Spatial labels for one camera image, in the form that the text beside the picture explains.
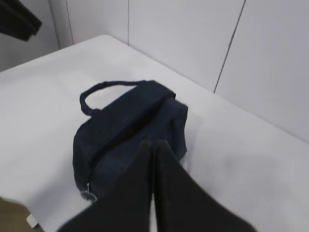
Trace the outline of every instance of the dark fabric item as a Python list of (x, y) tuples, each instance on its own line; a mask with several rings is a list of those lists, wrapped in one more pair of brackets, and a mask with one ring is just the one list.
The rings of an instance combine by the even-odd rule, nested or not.
[[(90, 109), (86, 97), (114, 85), (137, 85), (102, 110)], [(82, 111), (91, 118), (76, 132), (73, 167), (78, 189), (104, 196), (135, 156), (144, 139), (165, 139), (178, 160), (186, 153), (187, 106), (155, 81), (104, 82), (81, 94)]]
[(0, 0), (0, 32), (28, 41), (42, 22), (19, 0)]

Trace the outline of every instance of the handbag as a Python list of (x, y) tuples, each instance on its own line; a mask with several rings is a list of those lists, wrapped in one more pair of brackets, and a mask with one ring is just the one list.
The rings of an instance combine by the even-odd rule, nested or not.
[[(91, 109), (85, 99), (111, 86), (136, 86), (114, 102)], [(156, 81), (112, 81), (80, 95), (81, 110), (91, 118), (73, 141), (74, 178), (81, 195), (95, 202), (105, 196), (134, 159), (142, 140), (167, 140), (178, 161), (186, 153), (184, 127), (188, 107)]]

